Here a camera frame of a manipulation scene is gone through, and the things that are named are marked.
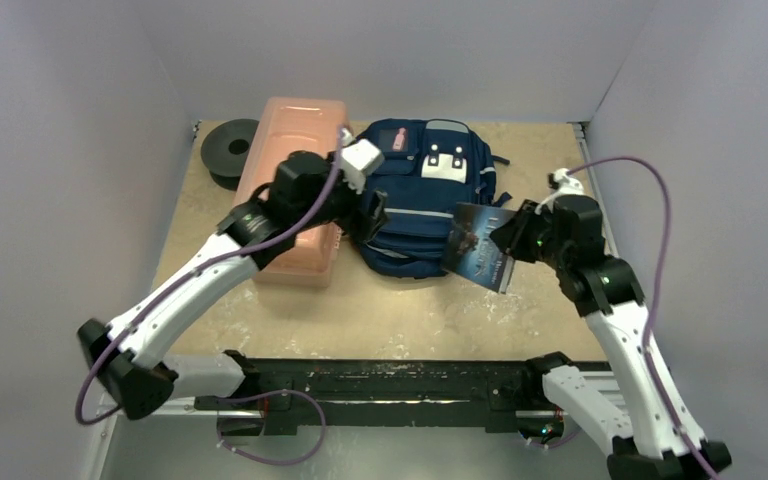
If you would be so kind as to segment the dark book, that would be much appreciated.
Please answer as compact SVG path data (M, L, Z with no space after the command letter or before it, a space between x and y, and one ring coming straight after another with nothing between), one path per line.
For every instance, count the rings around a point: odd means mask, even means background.
M493 206L458 203L441 267L485 289L506 294L515 261L503 253L491 234L514 214Z

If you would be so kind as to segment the navy blue student backpack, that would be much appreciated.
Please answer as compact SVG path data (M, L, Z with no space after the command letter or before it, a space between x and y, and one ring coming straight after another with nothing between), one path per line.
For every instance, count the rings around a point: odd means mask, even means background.
M393 151L400 128L407 140ZM468 125L449 119L383 119L358 137L375 144L384 161L367 178L363 200L373 192L388 195L387 223L368 243L355 242L374 272L396 278L444 276L443 251L458 203L501 206L511 195L497 192L496 166L510 161Z

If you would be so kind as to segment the pink pen toy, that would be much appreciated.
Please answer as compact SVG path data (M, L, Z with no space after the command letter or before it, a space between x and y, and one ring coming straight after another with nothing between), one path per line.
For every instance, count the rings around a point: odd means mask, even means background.
M400 128L392 142L392 150L393 151L403 151L405 149L407 140L407 133L405 128Z

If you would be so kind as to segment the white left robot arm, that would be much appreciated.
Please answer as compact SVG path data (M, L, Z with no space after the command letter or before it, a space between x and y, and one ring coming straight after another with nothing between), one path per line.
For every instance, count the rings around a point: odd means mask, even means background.
M366 141L326 156L295 151L272 181L257 187L223 218L200 250L144 300L106 324L86 321L77 336L98 380L130 420L167 401L213 396L244 409L258 382L234 352L215 357L171 356L175 341L211 306L293 248L299 233L335 223L371 238L385 223L386 194L362 199L383 154Z

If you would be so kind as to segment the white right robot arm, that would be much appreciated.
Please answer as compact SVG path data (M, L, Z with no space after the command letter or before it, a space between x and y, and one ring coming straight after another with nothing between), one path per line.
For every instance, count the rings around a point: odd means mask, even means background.
M619 409L561 354L532 362L521 381L536 407L559 406L600 447L613 479L712 479L732 464L722 441L694 420L646 330L649 308L632 267L605 250L602 212L585 195L526 200L491 239L512 259L551 267L564 296L602 347Z

